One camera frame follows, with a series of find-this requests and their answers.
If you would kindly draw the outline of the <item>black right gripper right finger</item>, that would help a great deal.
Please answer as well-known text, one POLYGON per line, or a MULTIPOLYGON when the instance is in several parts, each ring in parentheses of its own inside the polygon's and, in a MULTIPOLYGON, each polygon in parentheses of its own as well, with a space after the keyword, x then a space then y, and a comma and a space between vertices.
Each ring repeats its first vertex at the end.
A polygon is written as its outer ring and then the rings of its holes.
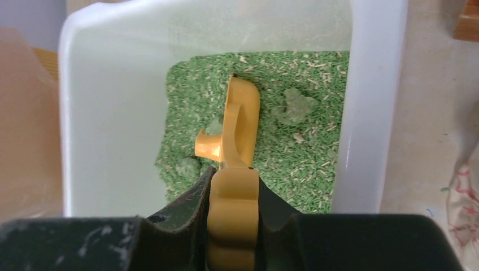
POLYGON ((305 214, 259 184, 259 270, 461 270, 422 215, 305 214))

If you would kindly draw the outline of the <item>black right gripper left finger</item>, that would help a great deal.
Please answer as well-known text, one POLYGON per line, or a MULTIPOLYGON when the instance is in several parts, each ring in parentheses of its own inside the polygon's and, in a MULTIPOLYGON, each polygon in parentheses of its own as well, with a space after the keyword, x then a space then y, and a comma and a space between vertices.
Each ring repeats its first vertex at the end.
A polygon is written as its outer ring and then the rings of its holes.
POLYGON ((23 218, 1 225, 2 270, 205 270, 214 167, 143 218, 23 218))

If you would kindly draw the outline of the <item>yellow plastic litter scoop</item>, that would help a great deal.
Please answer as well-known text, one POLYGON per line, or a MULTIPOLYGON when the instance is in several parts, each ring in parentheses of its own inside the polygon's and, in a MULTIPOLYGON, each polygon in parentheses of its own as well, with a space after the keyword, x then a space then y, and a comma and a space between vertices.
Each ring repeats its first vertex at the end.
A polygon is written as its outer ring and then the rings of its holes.
POLYGON ((220 134, 201 129, 195 155, 220 163, 210 186, 207 216, 209 270, 254 270, 259 232, 259 173, 253 157, 260 96, 251 82, 230 76, 220 134))

